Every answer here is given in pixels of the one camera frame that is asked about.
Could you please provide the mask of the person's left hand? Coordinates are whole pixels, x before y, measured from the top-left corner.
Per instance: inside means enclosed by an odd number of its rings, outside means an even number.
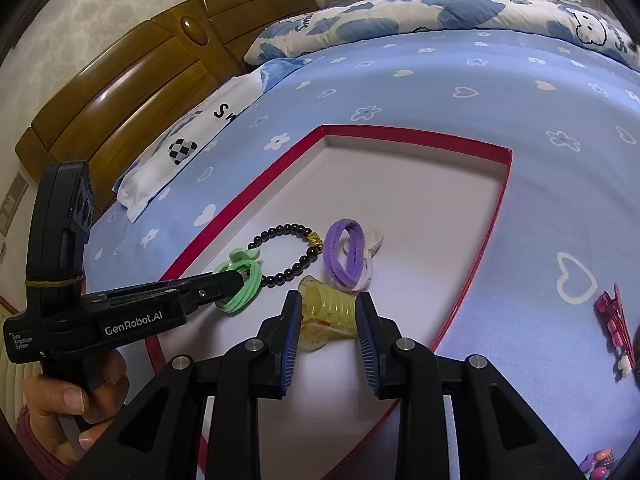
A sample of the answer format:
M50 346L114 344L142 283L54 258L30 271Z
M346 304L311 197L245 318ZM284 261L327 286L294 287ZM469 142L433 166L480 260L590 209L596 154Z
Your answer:
M77 444L87 451L124 405L129 380L126 362L118 351L111 351L103 362L102 378L103 384L90 393L78 385L43 375L24 380L26 405L16 434L32 460L42 465L44 474L54 477L78 462L78 454L58 421L60 416L79 416L91 425L77 438Z

